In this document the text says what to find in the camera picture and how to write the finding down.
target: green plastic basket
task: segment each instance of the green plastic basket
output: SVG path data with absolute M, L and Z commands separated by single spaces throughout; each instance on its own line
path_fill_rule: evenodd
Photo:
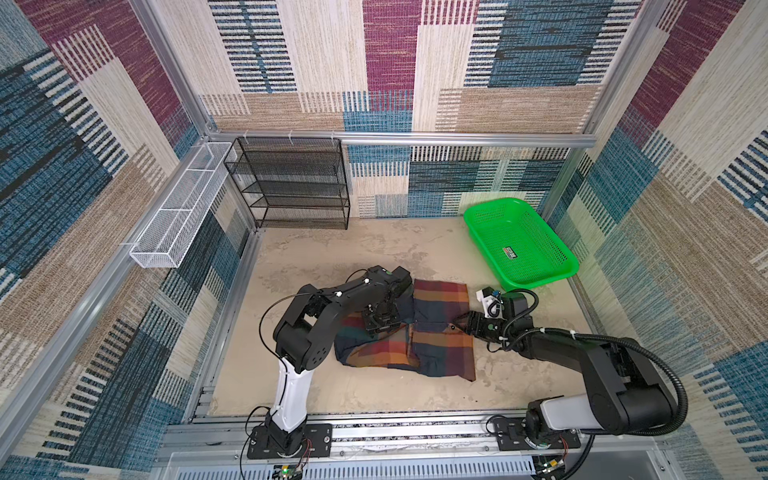
M 573 276 L 576 256 L 523 200 L 500 198 L 464 212 L 469 235 L 505 290 Z

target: white mesh basket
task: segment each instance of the white mesh basket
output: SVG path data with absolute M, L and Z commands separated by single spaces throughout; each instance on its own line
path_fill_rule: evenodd
M 142 268 L 178 268 L 227 178 L 224 159 L 237 156 L 227 142 L 206 143 L 170 191 L 131 249 Z

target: striped fabric wall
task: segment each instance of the striped fabric wall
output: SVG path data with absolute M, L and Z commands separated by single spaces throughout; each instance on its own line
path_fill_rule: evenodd
M 581 133 L 641 3 L 154 4 L 220 129 Z
M 768 2 L 673 0 L 551 225 L 690 396 L 688 478 L 768 478 Z
M 177 269 L 135 266 L 1 480 L 139 480 L 182 420 L 248 238 L 226 186 Z
M 127 0 L 0 0 L 0 403 L 196 139 Z
M 543 207 L 568 148 L 349 145 L 352 217 L 454 217 L 503 197 Z

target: plaid shirt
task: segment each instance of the plaid shirt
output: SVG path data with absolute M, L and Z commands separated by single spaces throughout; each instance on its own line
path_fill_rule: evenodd
M 336 358 L 347 366 L 458 375 L 474 382 L 472 337 L 453 323 L 469 311 L 467 286 L 429 280 L 413 280 L 413 286 L 413 298 L 398 300 L 402 325 L 394 331 L 371 337 L 359 313 L 346 317 L 334 340 Z

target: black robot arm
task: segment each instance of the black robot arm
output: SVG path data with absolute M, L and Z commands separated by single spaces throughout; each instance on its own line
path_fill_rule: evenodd
M 411 274 L 401 266 L 392 272 L 372 266 L 358 279 L 321 290 L 307 284 L 275 327 L 276 353 L 296 373 L 313 370 L 328 356 L 342 319 L 350 313 L 362 312 L 366 323 L 380 324 L 380 329 L 399 324 L 396 300 L 409 289 Z M 306 316 L 315 317 L 315 324 Z
M 531 307 L 523 293 L 533 297 Z M 682 382 L 658 356 L 635 340 L 534 328 L 530 313 L 538 297 L 530 290 L 499 293 L 487 288 L 482 297 L 484 305 L 496 302 L 501 308 L 494 312 L 485 309 L 485 315 L 470 312 L 468 333 L 499 343 L 496 351 L 514 350 L 525 358 L 556 363 L 584 377 L 585 395 L 528 404 L 525 433 L 532 443 L 548 444 L 566 429 L 650 436 L 670 433 L 682 425 L 687 414 Z M 502 314 L 490 318 L 495 312 Z M 670 379 L 677 401 L 654 364 Z
M 557 399 L 537 400 L 528 405 L 526 421 L 526 430 L 533 442 L 564 427 L 623 435 L 668 425 L 672 421 L 677 403 L 647 357 L 616 343 L 575 339 L 552 330 L 545 329 L 545 333 L 535 330 L 536 333 L 526 336 L 518 353 L 525 358 L 557 363 L 580 372 L 584 377 L 586 400 L 599 425 L 592 429 L 585 428 L 588 424 L 558 425 L 554 419 L 562 417 L 548 412 L 547 408 L 569 410 L 573 403 L 560 403 Z M 633 339 L 621 340 L 637 346 Z M 573 410 L 567 415 L 572 422 L 579 422 Z
M 272 448 L 290 456 L 301 446 L 312 375 L 330 353 L 342 320 L 361 312 L 371 333 L 396 328 L 401 315 L 398 299 L 408 306 L 412 291 L 408 270 L 399 266 L 390 272 L 379 265 L 343 285 L 321 290 L 309 284 L 301 287 L 272 334 L 280 359 L 275 403 L 264 420 Z M 316 319 L 314 324 L 308 316 Z

